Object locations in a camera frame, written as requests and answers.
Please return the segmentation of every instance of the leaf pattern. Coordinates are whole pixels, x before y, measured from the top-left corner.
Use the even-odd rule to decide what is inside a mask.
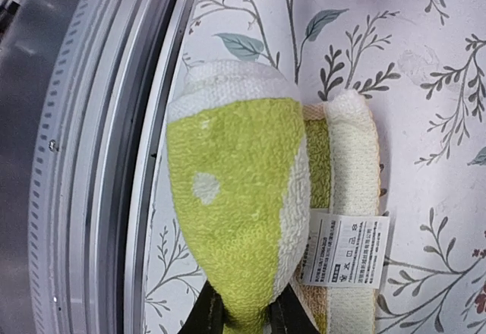
[[[309,21],[309,24],[305,29],[305,39],[308,39],[309,42],[314,42],[327,24],[335,21],[338,16],[346,11],[348,11],[348,9],[319,11],[314,15],[311,21]]]
[[[240,61],[256,61],[264,50],[264,44],[260,40],[249,36],[231,33],[215,35],[221,38],[226,49]]]
[[[486,147],[480,150],[478,155],[468,165],[486,165]]]

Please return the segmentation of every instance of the terry cloth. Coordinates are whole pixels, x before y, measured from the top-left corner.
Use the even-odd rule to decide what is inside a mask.
[[[376,127],[365,99],[345,91],[331,102],[303,109],[311,170],[311,207],[372,216],[380,195]],[[301,285],[322,333],[374,332],[374,290]]]
[[[311,184],[297,87],[276,69],[191,69],[169,105],[167,150],[182,233],[231,325],[261,334],[308,238]]]

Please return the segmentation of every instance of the white label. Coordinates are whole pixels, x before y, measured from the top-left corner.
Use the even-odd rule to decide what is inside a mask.
[[[390,218],[311,210],[301,282],[326,287],[379,288]]]

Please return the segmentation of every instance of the floral tablecloth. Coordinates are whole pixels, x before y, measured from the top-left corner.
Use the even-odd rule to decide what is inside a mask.
[[[486,0],[197,0],[174,94],[222,58],[278,68],[308,103],[369,99],[393,222],[377,332],[486,333]],[[204,274],[158,155],[144,325],[173,334]]]

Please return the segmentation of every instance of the white polka dot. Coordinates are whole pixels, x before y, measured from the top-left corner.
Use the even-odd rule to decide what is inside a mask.
[[[206,172],[198,172],[194,176],[192,194],[197,197],[203,205],[209,205],[219,194],[219,182],[216,176]]]

